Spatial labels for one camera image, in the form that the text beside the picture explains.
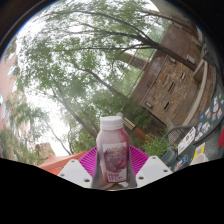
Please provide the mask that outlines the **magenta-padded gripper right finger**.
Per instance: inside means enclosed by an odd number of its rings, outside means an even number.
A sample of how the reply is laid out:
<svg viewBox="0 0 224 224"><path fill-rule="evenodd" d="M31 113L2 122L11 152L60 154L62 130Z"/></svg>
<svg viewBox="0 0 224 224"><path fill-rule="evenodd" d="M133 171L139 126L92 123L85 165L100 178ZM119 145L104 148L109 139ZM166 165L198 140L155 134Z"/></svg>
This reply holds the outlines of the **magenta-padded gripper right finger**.
<svg viewBox="0 0 224 224"><path fill-rule="evenodd" d="M134 146L130 147L129 157L132 188L146 186L172 174L172 171L157 156L148 156Z"/></svg>

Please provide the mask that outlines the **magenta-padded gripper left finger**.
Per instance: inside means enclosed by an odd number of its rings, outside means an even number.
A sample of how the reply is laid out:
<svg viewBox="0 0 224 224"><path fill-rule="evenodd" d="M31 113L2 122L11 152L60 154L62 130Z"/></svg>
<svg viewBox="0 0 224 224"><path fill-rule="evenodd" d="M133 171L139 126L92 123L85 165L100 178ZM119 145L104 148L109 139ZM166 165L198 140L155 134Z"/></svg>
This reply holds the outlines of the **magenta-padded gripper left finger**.
<svg viewBox="0 0 224 224"><path fill-rule="evenodd" d="M71 159L58 176L83 188L97 189L100 181L97 148L92 148L78 160Z"/></svg>

